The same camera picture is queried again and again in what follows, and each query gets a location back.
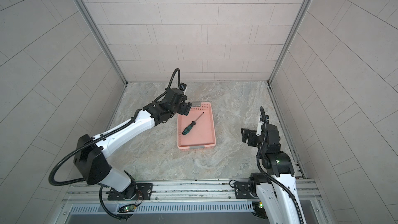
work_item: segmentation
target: black mounting plate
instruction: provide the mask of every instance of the black mounting plate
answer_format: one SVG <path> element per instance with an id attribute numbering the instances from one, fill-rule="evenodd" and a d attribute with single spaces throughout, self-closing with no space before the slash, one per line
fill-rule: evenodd
<path id="1" fill-rule="evenodd" d="M 250 194 L 249 182 L 234 182 L 236 199 L 256 199 Z"/>
<path id="2" fill-rule="evenodd" d="M 137 190 L 141 191 L 144 195 L 144 200 L 149 200 L 152 194 L 152 183 L 137 183 Z M 114 188 L 111 188 L 108 194 L 108 201 L 125 201 L 121 193 L 117 192 Z M 138 200 L 138 193 L 133 196 L 129 201 Z"/>

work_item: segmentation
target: gray stone surface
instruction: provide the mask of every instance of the gray stone surface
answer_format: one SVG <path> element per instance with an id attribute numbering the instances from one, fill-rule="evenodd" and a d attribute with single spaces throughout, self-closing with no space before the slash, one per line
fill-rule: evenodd
<path id="1" fill-rule="evenodd" d="M 109 158 L 136 180 L 242 178 L 258 172 L 257 149 L 241 142 L 241 128 L 256 129 L 260 106 L 269 122 L 278 127 L 281 150 L 291 152 L 264 82 L 188 82 L 190 102 L 212 105 L 216 146 L 213 149 L 181 151 L 177 147 L 177 116 L 134 137 Z M 167 83 L 131 83 L 117 109 L 112 127 L 164 91 Z"/>

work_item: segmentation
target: pink tray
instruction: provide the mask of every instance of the pink tray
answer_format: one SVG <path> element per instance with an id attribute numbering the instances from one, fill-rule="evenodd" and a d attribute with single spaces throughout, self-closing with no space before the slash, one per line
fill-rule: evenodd
<path id="1" fill-rule="evenodd" d="M 182 135 L 184 129 L 199 115 L 205 112 L 196 122 L 191 131 Z M 188 116 L 178 115 L 177 120 L 178 143 L 181 150 L 210 149 L 216 145 L 216 133 L 214 131 L 213 112 L 209 102 L 201 102 L 200 107 L 192 107 Z"/>

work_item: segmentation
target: green screwdriver handle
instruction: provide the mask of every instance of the green screwdriver handle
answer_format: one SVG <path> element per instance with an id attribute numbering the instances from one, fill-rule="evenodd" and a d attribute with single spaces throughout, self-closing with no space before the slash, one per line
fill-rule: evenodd
<path id="1" fill-rule="evenodd" d="M 194 125 L 196 125 L 196 122 L 195 122 L 195 121 L 192 121 L 192 123 L 189 124 L 189 126 L 187 126 L 187 127 L 184 129 L 184 131 L 182 132 L 182 135 L 188 134 L 188 132 L 192 129 L 192 127 L 193 127 Z"/>

